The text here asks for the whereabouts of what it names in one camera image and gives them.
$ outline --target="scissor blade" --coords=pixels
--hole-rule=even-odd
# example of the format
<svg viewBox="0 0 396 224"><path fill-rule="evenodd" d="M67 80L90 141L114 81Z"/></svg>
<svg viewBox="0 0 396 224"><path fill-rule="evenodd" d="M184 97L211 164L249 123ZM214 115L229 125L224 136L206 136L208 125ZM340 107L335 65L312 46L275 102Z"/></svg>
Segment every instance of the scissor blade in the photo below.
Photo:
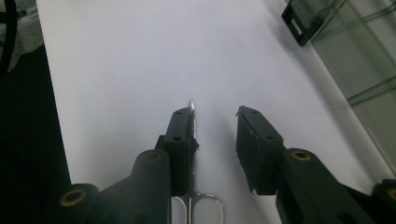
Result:
<svg viewBox="0 0 396 224"><path fill-rule="evenodd" d="M189 108L190 108L190 111L191 111L191 133L192 133L192 137L194 139L196 139L195 107L194 107L194 101L192 100L192 98L190 99L190 102L189 102Z"/></svg>

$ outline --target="scissors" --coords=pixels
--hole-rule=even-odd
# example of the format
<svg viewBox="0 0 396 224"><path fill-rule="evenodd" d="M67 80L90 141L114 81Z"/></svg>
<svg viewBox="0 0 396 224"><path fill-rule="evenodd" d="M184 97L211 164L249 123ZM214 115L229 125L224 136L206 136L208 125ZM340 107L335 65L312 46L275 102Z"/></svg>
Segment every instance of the scissors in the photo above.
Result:
<svg viewBox="0 0 396 224"><path fill-rule="evenodd" d="M193 100L190 99L189 103L189 108L191 112L191 129L190 133L194 140L196 140L196 122L195 122L195 108L194 108L194 103ZM211 199L216 201L219 204L220 210L221 210L221 224L224 223L224 206L221 203L221 201L213 194L203 194L203 193L198 193L195 188L195 160L194 160L194 154L195 152L193 151L192 153L188 154L188 176L187 176L187 193L184 196L178 196L176 197L179 199L185 208L186 212L186 224L192 224L193 218L193 209L194 206L202 199Z"/></svg>

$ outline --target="brass screw insert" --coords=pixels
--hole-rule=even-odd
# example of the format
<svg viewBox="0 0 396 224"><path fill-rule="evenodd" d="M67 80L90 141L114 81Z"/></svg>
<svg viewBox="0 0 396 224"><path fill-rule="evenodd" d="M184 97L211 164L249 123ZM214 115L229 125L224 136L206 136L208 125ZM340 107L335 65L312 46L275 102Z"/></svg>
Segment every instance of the brass screw insert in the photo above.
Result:
<svg viewBox="0 0 396 224"><path fill-rule="evenodd" d="M63 207L76 205L87 196L87 192L84 189L72 189L67 192L59 201L59 204Z"/></svg>
<svg viewBox="0 0 396 224"><path fill-rule="evenodd" d="M391 199L396 201L396 189L388 189L388 195Z"/></svg>
<svg viewBox="0 0 396 224"><path fill-rule="evenodd" d="M162 155L158 152L151 152L145 156L146 161L158 161Z"/></svg>
<svg viewBox="0 0 396 224"><path fill-rule="evenodd" d="M291 153L291 156L293 156L295 159L299 160L299 161L309 161L311 160L311 156L303 151L293 151Z"/></svg>

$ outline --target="black cable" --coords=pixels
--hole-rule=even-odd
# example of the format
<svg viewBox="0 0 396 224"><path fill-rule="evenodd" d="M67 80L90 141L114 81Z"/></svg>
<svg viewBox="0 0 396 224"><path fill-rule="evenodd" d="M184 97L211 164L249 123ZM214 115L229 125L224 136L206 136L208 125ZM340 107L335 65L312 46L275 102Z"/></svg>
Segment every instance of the black cable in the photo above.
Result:
<svg viewBox="0 0 396 224"><path fill-rule="evenodd" d="M4 0L6 7L6 38L3 46L3 53L0 60L0 78L3 78L8 71L9 64L14 51L15 39L17 37L18 13L14 0Z"/></svg>

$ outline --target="white table surface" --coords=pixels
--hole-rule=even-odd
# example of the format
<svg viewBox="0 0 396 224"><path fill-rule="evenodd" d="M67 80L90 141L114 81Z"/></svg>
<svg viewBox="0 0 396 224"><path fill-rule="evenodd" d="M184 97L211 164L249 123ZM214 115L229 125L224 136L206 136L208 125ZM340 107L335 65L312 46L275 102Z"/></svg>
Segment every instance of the white table surface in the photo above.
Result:
<svg viewBox="0 0 396 224"><path fill-rule="evenodd" d="M369 193L392 177L310 45L280 19L280 0L37 0L73 183L104 189L194 99L198 191L225 223L280 223L275 197L248 191L236 157L238 106L260 110L286 147L317 154ZM196 223L219 223L213 203ZM175 206L173 223L181 223Z"/></svg>

